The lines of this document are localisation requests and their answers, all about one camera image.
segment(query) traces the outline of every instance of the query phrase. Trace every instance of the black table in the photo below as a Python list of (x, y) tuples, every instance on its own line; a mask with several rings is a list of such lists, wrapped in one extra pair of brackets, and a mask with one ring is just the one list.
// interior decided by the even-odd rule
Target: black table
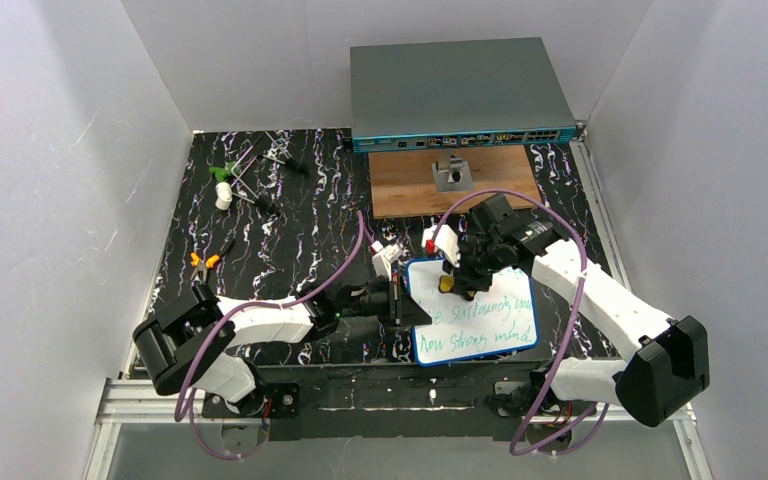
[[(369, 169), (366, 155), (344, 150), (344, 129), (270, 132), (289, 139), (290, 154), (310, 169), (305, 177), (268, 161), (258, 161), (244, 179), (259, 194), (281, 207), (268, 217), (235, 201), (229, 211), (214, 206), (216, 181), (211, 166), (236, 161), (261, 138), (253, 153), (271, 141), (259, 132), (198, 134), (187, 161), (178, 202), (157, 276), (152, 309), (184, 293), (190, 285), (190, 252), (211, 255), (231, 237), (234, 248), (210, 272), (217, 294), (240, 298), (277, 299), (327, 278), (346, 258), (357, 235), (355, 211), (360, 209), (381, 240), (401, 242), (409, 252), (404, 260), (422, 256), (422, 229), (439, 217), (372, 220)], [(605, 253), (590, 214), (579, 174), (568, 145), (524, 147), (543, 202), (564, 216), (582, 235), (591, 260), (606, 265)], [(463, 216), (450, 224), (463, 228)], [(372, 278), (370, 253), (362, 253), (338, 280), (360, 284)], [(553, 291), (535, 289), (541, 343), (520, 352), (518, 360), (545, 359), (555, 351), (568, 304)], [(410, 329), (384, 329), (374, 318), (346, 318), (337, 332), (321, 341), (240, 347), (239, 354), (257, 365), (359, 364), (410, 362)], [(607, 339), (588, 322), (580, 322), (571, 344), (573, 355), (616, 356)]]

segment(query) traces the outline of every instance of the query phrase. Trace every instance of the wooden board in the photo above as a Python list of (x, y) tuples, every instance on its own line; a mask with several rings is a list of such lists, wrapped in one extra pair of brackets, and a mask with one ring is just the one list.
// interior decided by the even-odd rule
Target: wooden board
[[(413, 150), (369, 154), (374, 218), (439, 215), (452, 203), (476, 190), (507, 188), (537, 200), (540, 192), (522, 145), (474, 147), (449, 150), (469, 164), (474, 189), (440, 193), (434, 185), (431, 165), (439, 150)], [(482, 198), (470, 200), (455, 210), (466, 212)], [(513, 208), (531, 208), (519, 198), (509, 197)]]

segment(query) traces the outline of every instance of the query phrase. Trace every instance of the white wall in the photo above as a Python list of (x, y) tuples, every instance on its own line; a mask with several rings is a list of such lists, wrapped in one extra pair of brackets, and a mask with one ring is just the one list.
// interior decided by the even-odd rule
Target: white wall
[(351, 126), (352, 46), (526, 36), (587, 118), (651, 0), (122, 3), (187, 124), (217, 131)]
[(768, 478), (768, 2), (655, 0), (590, 122), (636, 292), (708, 328), (718, 478)]
[(191, 136), (119, 2), (0, 2), (0, 478), (80, 478)]

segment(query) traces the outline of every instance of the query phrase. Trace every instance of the white cylinder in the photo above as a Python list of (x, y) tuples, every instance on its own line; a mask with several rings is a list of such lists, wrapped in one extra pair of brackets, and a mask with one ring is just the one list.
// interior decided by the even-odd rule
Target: white cylinder
[(231, 184), (228, 182), (219, 182), (216, 184), (216, 208), (219, 210), (228, 210), (231, 207)]

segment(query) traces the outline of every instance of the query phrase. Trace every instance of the orange-handled pliers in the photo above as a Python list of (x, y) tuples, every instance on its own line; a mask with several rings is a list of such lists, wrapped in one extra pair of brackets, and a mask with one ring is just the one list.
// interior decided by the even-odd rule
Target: orange-handled pliers
[(208, 270), (215, 267), (216, 264), (222, 260), (222, 257), (228, 253), (228, 250), (231, 250), (233, 245), (234, 239), (232, 238), (228, 241), (228, 243), (225, 244), (224, 247), (222, 247), (221, 250), (219, 250), (219, 253), (212, 255), (207, 260), (202, 260), (202, 258), (196, 252), (190, 253), (190, 265), (195, 267), (193, 268), (193, 274), (190, 275), (190, 281), (192, 282), (194, 280), (198, 280), (201, 283), (207, 283)]

